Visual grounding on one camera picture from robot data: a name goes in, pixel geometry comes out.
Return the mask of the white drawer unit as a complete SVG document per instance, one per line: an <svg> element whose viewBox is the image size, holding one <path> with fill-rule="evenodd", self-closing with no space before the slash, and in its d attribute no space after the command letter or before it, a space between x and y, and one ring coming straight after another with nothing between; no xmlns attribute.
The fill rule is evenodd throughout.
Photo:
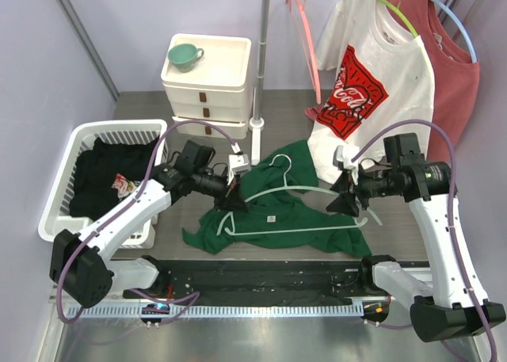
<svg viewBox="0 0 507 362"><path fill-rule="evenodd" d="M245 37L175 34L170 48L191 44L198 60L187 72L166 59L161 80L172 109L172 119L203 120L208 126L190 124L179 132L219 137L217 126L233 139L244 139L252 110L250 83L251 41Z"/></svg>

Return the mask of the white graphic t-shirt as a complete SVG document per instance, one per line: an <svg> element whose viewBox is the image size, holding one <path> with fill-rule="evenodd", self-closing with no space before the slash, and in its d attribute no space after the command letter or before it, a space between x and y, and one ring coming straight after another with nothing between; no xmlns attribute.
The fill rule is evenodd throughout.
<svg viewBox="0 0 507 362"><path fill-rule="evenodd" d="M319 70L334 70L332 92L307 140L317 177L333 184L341 145L365 147L384 128L433 118L435 79L422 38L379 0L340 0L315 51Z"/></svg>

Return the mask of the teal cup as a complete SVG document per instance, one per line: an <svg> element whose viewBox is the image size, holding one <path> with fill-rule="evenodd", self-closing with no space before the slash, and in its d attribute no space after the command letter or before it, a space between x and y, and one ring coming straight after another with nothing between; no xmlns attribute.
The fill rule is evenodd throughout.
<svg viewBox="0 0 507 362"><path fill-rule="evenodd" d="M191 71L203 56L203 48L188 43L175 45L167 53L167 59L182 73Z"/></svg>

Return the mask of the pink hanger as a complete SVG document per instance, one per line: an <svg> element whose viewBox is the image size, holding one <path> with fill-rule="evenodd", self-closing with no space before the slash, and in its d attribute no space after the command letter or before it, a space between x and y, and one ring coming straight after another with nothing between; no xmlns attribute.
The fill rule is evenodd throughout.
<svg viewBox="0 0 507 362"><path fill-rule="evenodd" d="M305 12L305 5L300 0L285 0L292 20L298 30L299 38L303 45L303 54L307 63L311 84L315 93L316 104L322 103L321 84L318 75L318 66L314 51L314 42L311 35L311 27Z"/></svg>

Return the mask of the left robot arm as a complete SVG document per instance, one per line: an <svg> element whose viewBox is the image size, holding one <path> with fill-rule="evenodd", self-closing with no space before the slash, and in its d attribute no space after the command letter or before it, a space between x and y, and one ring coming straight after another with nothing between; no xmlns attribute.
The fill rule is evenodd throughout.
<svg viewBox="0 0 507 362"><path fill-rule="evenodd" d="M77 233L58 233L49 271L57 293L67 293L84 308L110 293L132 289L153 298L163 296L169 287L168 272L154 257L128 261L112 257L146 221L191 192L212 197L219 210L246 212L239 186L250 160L237 145L233 151L227 168L217 174L209 166L214 148L189 140L175 162L156 165L131 195L99 220Z"/></svg>

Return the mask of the white laundry basket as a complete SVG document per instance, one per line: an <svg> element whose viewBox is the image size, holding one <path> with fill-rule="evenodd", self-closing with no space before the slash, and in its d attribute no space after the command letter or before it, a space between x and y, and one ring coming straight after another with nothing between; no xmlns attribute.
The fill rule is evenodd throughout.
<svg viewBox="0 0 507 362"><path fill-rule="evenodd" d="M167 122L155 120L106 120L76 127L67 141L63 157L40 218L39 236L48 242L63 229L76 232L91 224L86 217L70 214L74 198L76 160L84 151L93 149L96 139L107 144L148 144L167 129Z"/></svg>

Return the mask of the red t-shirt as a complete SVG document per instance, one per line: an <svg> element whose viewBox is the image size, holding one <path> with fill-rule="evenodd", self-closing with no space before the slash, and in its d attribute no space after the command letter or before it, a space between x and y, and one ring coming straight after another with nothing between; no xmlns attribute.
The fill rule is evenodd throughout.
<svg viewBox="0 0 507 362"><path fill-rule="evenodd" d="M480 66L447 34L431 0L388 0L421 36L435 76L433 123L455 147L475 108Z"/></svg>

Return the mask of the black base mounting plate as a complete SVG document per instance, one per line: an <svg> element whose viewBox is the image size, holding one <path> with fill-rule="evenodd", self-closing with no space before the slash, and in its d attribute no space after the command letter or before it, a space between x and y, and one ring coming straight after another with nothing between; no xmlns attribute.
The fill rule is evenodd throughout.
<svg viewBox="0 0 507 362"><path fill-rule="evenodd" d="M358 275L359 261L165 260L169 276L158 299L199 292L198 306L313 307L383 299Z"/></svg>

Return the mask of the green t-shirt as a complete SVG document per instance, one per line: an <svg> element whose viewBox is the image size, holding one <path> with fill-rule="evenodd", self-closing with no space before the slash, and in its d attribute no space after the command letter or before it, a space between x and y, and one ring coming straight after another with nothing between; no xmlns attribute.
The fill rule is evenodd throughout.
<svg viewBox="0 0 507 362"><path fill-rule="evenodd" d="M245 198L284 184L283 174L288 168L288 161L285 158L277 158L274 165L269 167L272 158L277 154L286 154L292 160L292 167L287 174L288 185L319 186L307 142L300 140L272 152L242 177L240 191ZM257 200L256 204L252 201L248 203L249 211L247 213L235 212L236 231L283 231L354 225L354 219L349 216L326 214L323 211L308 207L305 203L301 206L289 204L288 214L276 211L276 222L267 223L266 214L268 211L261 208L261 206L267 207L271 202L282 200L281 196L287 193L291 194L290 192L279 192L274 193L273 198L263 196ZM245 242L268 249L285 249L308 245L324 253L342 252L358 258L372 254L359 228L242 237L230 236L223 232L221 235L216 236L218 225L225 215L225 211L216 211L214 209L208 211L199 220L200 228L197 232L182 231L183 241L211 254L218 254L235 242Z"/></svg>

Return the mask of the blue hanger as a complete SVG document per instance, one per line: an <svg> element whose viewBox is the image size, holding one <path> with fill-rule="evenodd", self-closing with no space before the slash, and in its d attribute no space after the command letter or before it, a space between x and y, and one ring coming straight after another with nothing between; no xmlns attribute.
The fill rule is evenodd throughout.
<svg viewBox="0 0 507 362"><path fill-rule="evenodd" d="M461 35L461 37L464 39L465 44L467 45L467 49L471 57L471 62L477 63L478 57L475 52L475 47L461 20L456 16L456 14L452 11L452 9L450 9L440 0L430 0L430 1L433 2L436 6L438 6L441 10L443 10L447 14L447 16L450 17L452 21L456 24L458 34Z"/></svg>

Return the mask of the lime green hanger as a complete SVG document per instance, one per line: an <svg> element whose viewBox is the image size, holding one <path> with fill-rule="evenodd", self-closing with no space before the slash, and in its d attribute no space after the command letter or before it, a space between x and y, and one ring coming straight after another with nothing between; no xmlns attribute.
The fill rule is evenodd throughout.
<svg viewBox="0 0 507 362"><path fill-rule="evenodd" d="M411 35L414 38L419 37L419 34L417 33L416 29L413 27L411 22L407 19L407 17L402 13L402 11L397 6L394 6L388 0L377 0L377 1L383 3L390 11L392 11L406 26L407 30L411 33Z"/></svg>

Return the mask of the mint green hanger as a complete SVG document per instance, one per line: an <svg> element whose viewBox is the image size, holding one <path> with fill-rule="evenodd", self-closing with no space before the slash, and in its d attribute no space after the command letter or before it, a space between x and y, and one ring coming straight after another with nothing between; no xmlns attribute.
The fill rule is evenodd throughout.
<svg viewBox="0 0 507 362"><path fill-rule="evenodd" d="M322 189L318 187L313 186L306 186L306 185L288 185L287 182L287 174L290 171L292 167L292 160L289 156L286 154L277 154L275 155L270 164L269 167L274 165L274 162L277 158L285 158L288 161L288 168L284 171L283 174L283 185L280 187L267 189L263 192L259 192L254 194L251 197L248 197L246 199L246 202L249 203L252 201L254 204L257 203L257 200L263 196L268 196L273 198L274 193L279 192L288 192L288 191L304 191L304 192L319 192L326 195L330 195L333 198L344 198L344 193L337 193L333 192L329 189ZM296 196L293 196L291 194L283 194L281 196L282 200L277 200L276 202L271 202L270 205L267 207L261 206L261 208L266 209L268 213L266 214L266 222L267 223L275 223L276 222L276 211L284 212L285 214L288 214L288 205L303 205L303 202L301 199L299 199ZM221 235L223 232L230 236L234 237L242 237L242 236L253 236L253 235L266 235L266 234L285 234L285 233L298 233L298 232L313 232L313 231L330 231L330 230L342 230L342 229L353 229L353 228L360 228L364 226L368 222L367 219L357 220L354 219L354 225L350 226L337 226L337 227L315 227L315 228L307 228L307 229L292 229L292 230L283 230L283 231L251 231L251 232L237 232L236 231L236 224L234 221L234 213L232 211L229 211L220 221L216 236Z"/></svg>

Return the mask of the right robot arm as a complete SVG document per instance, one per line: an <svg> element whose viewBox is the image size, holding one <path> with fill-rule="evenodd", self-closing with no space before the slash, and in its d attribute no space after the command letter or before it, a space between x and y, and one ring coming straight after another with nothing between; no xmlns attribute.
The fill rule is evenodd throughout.
<svg viewBox="0 0 507 362"><path fill-rule="evenodd" d="M485 325L505 321L505 309L490 302L478 281L459 223L459 201L450 193L451 169L428 162L414 133L384 138L389 166L384 170L353 171L339 159L340 177L331 189L337 198L327 211L357 217L371 198L401 196L409 205L423 237L432 283L418 280L389 255L364 257L357 283L374 295L384 291L410 313L415 333L424 342L446 341L484 333Z"/></svg>

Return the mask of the black t-shirt in basket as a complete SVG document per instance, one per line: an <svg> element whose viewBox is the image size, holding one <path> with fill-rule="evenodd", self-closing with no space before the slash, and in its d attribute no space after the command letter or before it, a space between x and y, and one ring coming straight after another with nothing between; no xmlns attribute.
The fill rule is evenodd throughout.
<svg viewBox="0 0 507 362"><path fill-rule="evenodd" d="M93 149L82 152L76 160L70 215L95 221L127 198L144 179L156 144L155 140L107 144L96 139Z"/></svg>

